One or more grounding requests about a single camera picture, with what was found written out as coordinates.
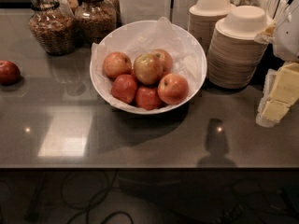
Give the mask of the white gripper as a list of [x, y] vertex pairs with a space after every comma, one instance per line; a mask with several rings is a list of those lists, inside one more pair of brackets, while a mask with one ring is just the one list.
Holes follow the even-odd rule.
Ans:
[[280, 123], [299, 100], [299, 0], [280, 15], [273, 34], [274, 55], [285, 62], [277, 71], [269, 69], [258, 105], [256, 123], [270, 128]]

